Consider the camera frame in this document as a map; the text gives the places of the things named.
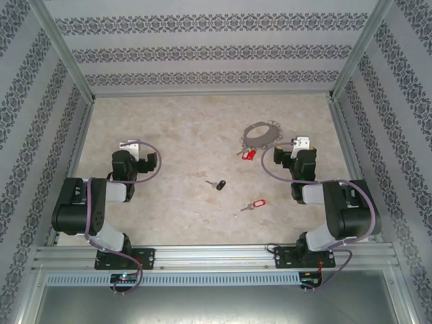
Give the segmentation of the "metal oval keyring plate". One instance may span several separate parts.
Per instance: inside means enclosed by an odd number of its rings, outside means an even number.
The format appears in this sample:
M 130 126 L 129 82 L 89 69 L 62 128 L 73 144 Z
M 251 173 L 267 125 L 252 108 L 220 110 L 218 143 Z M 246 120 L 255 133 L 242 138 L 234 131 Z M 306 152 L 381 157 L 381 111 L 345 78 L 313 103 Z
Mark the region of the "metal oval keyring plate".
M 268 130 L 261 136 L 251 138 L 249 133 L 256 128 L 267 126 Z M 244 129 L 240 138 L 243 149 L 267 149 L 283 138 L 280 123 L 276 121 L 258 121 Z

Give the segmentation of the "single key with red tag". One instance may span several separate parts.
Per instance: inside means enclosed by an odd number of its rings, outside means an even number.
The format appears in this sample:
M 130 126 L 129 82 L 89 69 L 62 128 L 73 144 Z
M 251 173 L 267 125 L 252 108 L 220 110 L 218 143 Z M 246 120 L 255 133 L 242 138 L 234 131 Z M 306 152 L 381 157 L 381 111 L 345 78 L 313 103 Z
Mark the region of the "single key with red tag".
M 254 202 L 250 202 L 247 204 L 244 208 L 240 209 L 241 212 L 243 211 L 251 211 L 256 208 L 262 207 L 266 205 L 266 201 L 264 199 L 256 200 Z

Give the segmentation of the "grey metal sheet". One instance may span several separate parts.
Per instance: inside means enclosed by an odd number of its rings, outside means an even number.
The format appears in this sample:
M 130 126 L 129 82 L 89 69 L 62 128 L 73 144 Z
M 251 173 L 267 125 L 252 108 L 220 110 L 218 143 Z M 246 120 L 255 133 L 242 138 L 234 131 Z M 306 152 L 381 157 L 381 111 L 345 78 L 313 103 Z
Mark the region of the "grey metal sheet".
M 19 324 L 418 324 L 394 272 L 353 271 L 296 286 L 151 286 L 127 296 L 39 275 Z

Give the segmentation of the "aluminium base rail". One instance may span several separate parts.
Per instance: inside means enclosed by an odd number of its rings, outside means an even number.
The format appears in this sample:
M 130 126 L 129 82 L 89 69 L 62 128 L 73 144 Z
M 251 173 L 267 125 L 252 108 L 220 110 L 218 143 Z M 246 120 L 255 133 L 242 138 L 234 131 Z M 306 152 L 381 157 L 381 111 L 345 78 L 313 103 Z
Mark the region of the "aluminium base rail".
M 346 270 L 399 269 L 392 244 L 349 244 L 351 261 Z M 154 272 L 276 271 L 274 256 L 265 245 L 155 246 Z M 90 272 L 97 250 L 91 246 L 49 246 L 36 250 L 33 271 Z

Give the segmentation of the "aluminium frame post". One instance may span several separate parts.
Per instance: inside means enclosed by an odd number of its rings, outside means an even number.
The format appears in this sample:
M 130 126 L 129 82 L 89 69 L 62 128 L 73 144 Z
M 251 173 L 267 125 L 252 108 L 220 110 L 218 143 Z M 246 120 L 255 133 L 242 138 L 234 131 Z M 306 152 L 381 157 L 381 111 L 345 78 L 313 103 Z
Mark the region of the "aluminium frame post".
M 68 72 L 70 73 L 74 83 L 80 90 L 87 103 L 93 104 L 95 95 L 93 94 L 89 83 L 87 82 L 72 50 L 66 43 L 55 19 L 50 14 L 44 0 L 27 0 L 31 10 L 34 12 L 37 20 L 43 27 L 45 33 L 49 37 L 52 45 Z
M 366 21 L 360 36 L 355 42 L 346 63 L 338 75 L 333 88 L 329 91 L 329 95 L 327 96 L 329 102 L 334 101 L 341 95 L 392 3 L 393 0 L 377 0 L 375 7 Z

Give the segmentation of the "aluminium floor rail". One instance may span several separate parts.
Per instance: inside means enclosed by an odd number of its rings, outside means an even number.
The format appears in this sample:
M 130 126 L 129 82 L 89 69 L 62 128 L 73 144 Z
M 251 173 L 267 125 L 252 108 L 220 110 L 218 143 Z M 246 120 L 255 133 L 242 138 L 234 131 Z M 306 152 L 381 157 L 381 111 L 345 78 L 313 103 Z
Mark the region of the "aluminium floor rail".
M 248 95 L 325 95 L 331 92 L 324 90 L 214 90 L 214 91 L 162 91 L 162 92 L 128 92 L 128 93 L 99 93 L 96 99 L 134 98 L 134 97 L 202 97 L 202 96 L 248 96 Z
M 93 103 L 88 104 L 87 108 L 86 108 L 86 112 L 85 114 L 82 116 L 82 121 L 80 124 L 80 129 L 79 132 L 76 135 L 76 139 L 74 142 L 74 149 L 72 152 L 72 156 L 70 157 L 69 160 L 69 166 L 68 169 L 65 173 L 65 177 L 66 178 L 72 178 L 75 176 L 76 171 L 78 169 L 78 165 L 80 162 L 80 157 L 82 154 L 82 150 L 84 147 L 84 143 L 86 140 L 86 135 L 88 132 L 88 127 L 90 124 L 90 120 L 92 117 L 92 112 L 94 110 L 94 105 L 95 105 L 95 101 L 93 101 Z M 57 232 L 53 229 L 52 225 L 49 226 L 49 230 L 48 230 L 48 234 L 47 237 L 45 239 L 45 242 L 43 244 L 43 246 L 54 246 L 57 244 L 58 241 L 58 234 Z
M 350 179 L 365 180 L 365 176 L 362 173 L 362 169 L 360 167 L 359 160 L 356 155 L 356 149 L 352 144 L 350 132 L 344 121 L 343 114 L 340 111 L 339 104 L 332 99 L 328 99 L 327 104 L 329 106 L 331 118 L 333 120 L 333 124 L 337 133 L 337 137 L 341 146 L 342 154 L 344 156 L 344 161 L 348 169 L 348 174 L 350 176 Z M 377 210 L 377 206 L 375 204 L 375 201 L 373 200 L 373 196 L 371 196 L 371 200 L 375 208 L 375 214 L 377 219 L 376 221 L 377 225 L 375 227 L 378 228 L 378 230 L 376 233 L 373 232 L 367 239 L 371 242 L 374 241 L 376 243 L 384 243 L 385 240 L 383 239 L 382 231 L 381 231 L 382 230 L 381 216 L 379 214 L 379 211 Z

